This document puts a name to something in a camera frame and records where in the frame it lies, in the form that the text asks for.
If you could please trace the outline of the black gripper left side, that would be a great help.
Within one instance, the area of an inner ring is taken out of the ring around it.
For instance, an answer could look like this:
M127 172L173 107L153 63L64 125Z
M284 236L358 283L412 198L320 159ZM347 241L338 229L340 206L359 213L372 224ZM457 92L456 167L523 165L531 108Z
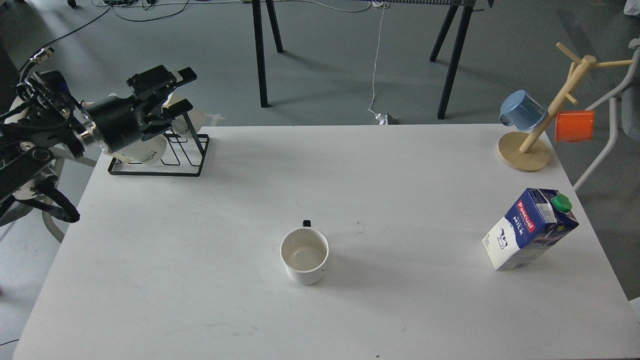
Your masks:
M103 100L84 104L83 114L110 153L122 150L138 141L149 139L169 129L173 121L194 109L189 100L169 104L169 95L194 82L198 75L191 67L168 70L159 65L126 80L130 96L110 95Z

